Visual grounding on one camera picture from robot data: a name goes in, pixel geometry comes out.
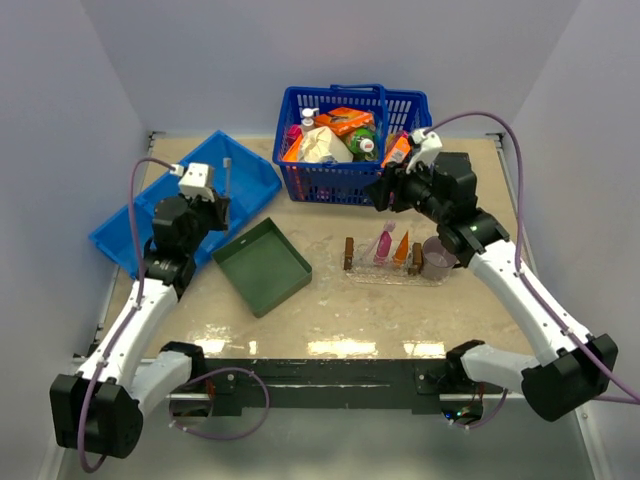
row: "food package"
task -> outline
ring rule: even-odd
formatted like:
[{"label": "food package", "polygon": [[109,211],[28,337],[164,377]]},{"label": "food package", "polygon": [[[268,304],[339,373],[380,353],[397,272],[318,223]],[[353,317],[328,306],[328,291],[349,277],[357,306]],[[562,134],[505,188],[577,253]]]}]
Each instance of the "food package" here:
[{"label": "food package", "polygon": [[293,145],[300,136],[302,136],[300,125],[291,125],[287,130],[287,145]]},{"label": "food package", "polygon": [[387,154],[382,162],[384,167],[389,162],[402,163],[402,161],[409,155],[411,151],[411,145],[409,145],[409,135],[404,132],[403,135],[397,136],[395,142],[390,148],[387,148]]},{"label": "food package", "polygon": [[356,128],[369,127],[375,131],[373,114],[349,107],[339,107],[315,118],[316,127],[329,127],[333,133],[342,137]]},{"label": "food package", "polygon": [[296,138],[296,140],[293,142],[293,145],[291,145],[289,147],[289,150],[287,150],[287,153],[284,154],[284,157],[282,157],[282,161],[283,162],[297,162],[298,161],[298,151],[300,150],[300,144],[302,143],[302,135],[300,135],[298,138]]},{"label": "food package", "polygon": [[298,161],[306,163],[348,163],[353,154],[329,129],[321,127],[307,132],[298,150]]},{"label": "food package", "polygon": [[409,138],[409,132],[405,130],[398,130],[396,133],[390,133],[387,135],[387,140],[384,143],[384,153],[385,155],[389,153],[391,147],[393,147],[400,137]]}]

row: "green tray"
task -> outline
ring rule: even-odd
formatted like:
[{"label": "green tray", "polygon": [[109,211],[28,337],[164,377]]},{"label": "green tray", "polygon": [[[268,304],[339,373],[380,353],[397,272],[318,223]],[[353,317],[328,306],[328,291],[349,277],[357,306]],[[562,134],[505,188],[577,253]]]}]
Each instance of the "green tray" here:
[{"label": "green tray", "polygon": [[213,252],[213,259],[258,318],[311,282],[311,265],[271,218]]}]

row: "blue tray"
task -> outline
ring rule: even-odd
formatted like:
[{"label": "blue tray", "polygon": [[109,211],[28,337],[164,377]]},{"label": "blue tray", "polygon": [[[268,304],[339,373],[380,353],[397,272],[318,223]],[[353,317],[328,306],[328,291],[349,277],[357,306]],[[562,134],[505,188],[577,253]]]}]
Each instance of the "blue tray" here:
[{"label": "blue tray", "polygon": [[[233,239],[282,188],[282,183],[269,162],[220,130],[187,155],[180,164],[198,162],[213,166],[216,169],[214,187],[220,194],[225,194],[224,157],[231,157],[231,227],[227,235],[224,232],[210,232],[205,237],[195,254],[198,268],[211,260],[214,250]],[[151,237],[151,220],[156,203],[178,193],[178,177],[165,173],[135,198],[141,245]],[[129,272],[129,276],[136,276],[138,267],[126,206],[92,232],[89,239],[111,260]]]}]

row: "clear plastic cup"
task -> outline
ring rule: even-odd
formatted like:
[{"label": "clear plastic cup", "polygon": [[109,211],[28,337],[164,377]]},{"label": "clear plastic cup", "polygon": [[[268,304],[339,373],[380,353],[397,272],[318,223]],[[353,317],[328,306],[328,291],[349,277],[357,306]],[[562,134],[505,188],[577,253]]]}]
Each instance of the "clear plastic cup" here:
[{"label": "clear plastic cup", "polygon": [[437,285],[442,285],[456,264],[454,255],[447,252],[438,237],[428,238],[422,245],[422,276]]}]

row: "green bottle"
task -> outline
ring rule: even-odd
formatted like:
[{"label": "green bottle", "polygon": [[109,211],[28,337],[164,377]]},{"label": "green bottle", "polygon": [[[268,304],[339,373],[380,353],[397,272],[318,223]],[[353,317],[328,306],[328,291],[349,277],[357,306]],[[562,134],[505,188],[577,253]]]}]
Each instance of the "green bottle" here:
[{"label": "green bottle", "polygon": [[355,155],[354,162],[376,159],[376,135],[368,128],[357,128],[344,137],[347,148]]}]

